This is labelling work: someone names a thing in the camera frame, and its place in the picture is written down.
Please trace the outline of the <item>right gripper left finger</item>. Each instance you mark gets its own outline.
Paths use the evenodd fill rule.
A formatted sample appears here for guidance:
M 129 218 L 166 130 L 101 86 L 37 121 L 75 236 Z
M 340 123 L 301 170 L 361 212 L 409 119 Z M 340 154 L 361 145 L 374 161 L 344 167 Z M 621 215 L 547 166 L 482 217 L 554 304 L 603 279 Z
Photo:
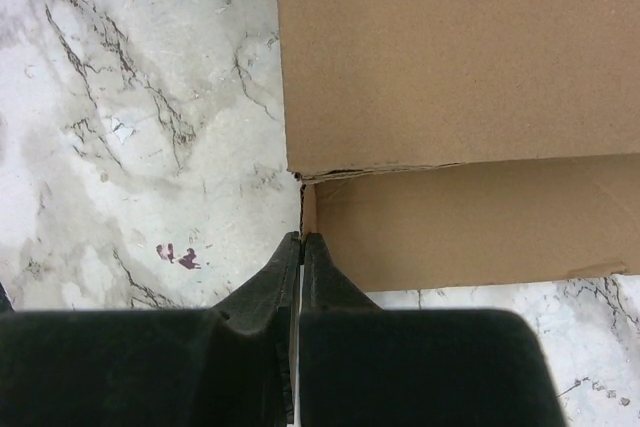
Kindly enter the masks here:
M 298 232 L 284 235 L 265 266 L 219 303 L 226 324 L 244 335 L 270 332 L 289 347 L 298 311 L 302 243 Z

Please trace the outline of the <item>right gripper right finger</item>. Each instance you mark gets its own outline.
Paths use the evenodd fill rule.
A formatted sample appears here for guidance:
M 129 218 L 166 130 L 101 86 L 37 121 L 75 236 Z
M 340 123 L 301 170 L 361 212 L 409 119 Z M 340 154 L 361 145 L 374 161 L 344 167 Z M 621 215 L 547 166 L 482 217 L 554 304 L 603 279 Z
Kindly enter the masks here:
M 301 327 L 360 327 L 378 319 L 378 307 L 336 265 L 321 234 L 304 247 Z

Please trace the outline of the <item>brown cardboard box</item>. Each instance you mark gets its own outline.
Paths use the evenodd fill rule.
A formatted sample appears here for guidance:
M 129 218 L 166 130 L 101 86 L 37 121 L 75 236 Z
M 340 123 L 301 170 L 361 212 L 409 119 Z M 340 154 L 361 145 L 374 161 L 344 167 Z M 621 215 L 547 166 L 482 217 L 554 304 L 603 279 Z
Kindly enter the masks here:
M 303 228 L 367 291 L 639 270 L 639 0 L 278 0 Z

